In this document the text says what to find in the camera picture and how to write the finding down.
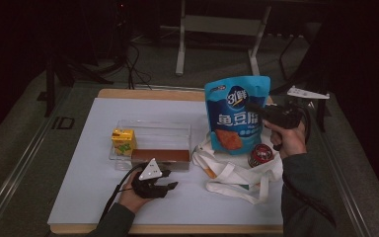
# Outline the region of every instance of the forearm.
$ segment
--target forearm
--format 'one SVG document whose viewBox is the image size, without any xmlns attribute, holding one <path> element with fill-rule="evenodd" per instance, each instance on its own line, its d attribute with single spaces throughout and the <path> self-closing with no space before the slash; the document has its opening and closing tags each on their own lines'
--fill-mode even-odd
<svg viewBox="0 0 379 237">
<path fill-rule="evenodd" d="M 325 183 L 313 166 L 313 157 L 300 154 L 283 159 L 281 211 L 287 236 L 335 236 L 336 227 L 322 188 Z"/>
<path fill-rule="evenodd" d="M 87 237 L 122 237 L 127 236 L 135 214 L 125 206 L 115 203 L 97 228 Z"/>
</svg>

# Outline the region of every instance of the brown rectangular object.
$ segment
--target brown rectangular object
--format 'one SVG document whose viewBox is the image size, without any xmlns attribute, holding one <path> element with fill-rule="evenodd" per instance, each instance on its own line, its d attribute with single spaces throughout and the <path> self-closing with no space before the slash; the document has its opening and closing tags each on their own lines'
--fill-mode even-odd
<svg viewBox="0 0 379 237">
<path fill-rule="evenodd" d="M 188 150 L 134 149 L 131 153 L 131 165 L 149 162 L 153 158 L 161 170 L 185 171 L 190 168 Z"/>
</svg>

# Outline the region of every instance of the round red container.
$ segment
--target round red container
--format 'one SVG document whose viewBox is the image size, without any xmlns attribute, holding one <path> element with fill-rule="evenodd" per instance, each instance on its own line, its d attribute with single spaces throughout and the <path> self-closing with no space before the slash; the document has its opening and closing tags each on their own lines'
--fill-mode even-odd
<svg viewBox="0 0 379 237">
<path fill-rule="evenodd" d="M 272 149 L 265 144 L 258 144 L 251 152 L 248 163 L 251 167 L 259 166 L 273 159 Z"/>
</svg>

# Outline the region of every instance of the clear plastic container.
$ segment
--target clear plastic container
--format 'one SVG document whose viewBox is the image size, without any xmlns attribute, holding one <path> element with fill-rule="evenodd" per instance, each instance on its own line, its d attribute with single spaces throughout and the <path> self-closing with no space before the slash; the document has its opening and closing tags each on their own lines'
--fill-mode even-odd
<svg viewBox="0 0 379 237">
<path fill-rule="evenodd" d="M 189 123 L 122 119 L 117 128 L 134 130 L 137 149 L 187 150 L 190 154 Z M 113 146 L 110 159 L 115 160 L 117 170 L 132 168 L 131 157 L 117 155 Z"/>
</svg>

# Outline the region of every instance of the yellow box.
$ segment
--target yellow box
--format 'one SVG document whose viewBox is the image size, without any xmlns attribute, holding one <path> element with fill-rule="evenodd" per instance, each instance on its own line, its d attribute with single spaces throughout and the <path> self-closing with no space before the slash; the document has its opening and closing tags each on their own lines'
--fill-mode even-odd
<svg viewBox="0 0 379 237">
<path fill-rule="evenodd" d="M 113 130 L 112 141 L 116 155 L 131 156 L 133 149 L 137 148 L 133 129 Z"/>
</svg>

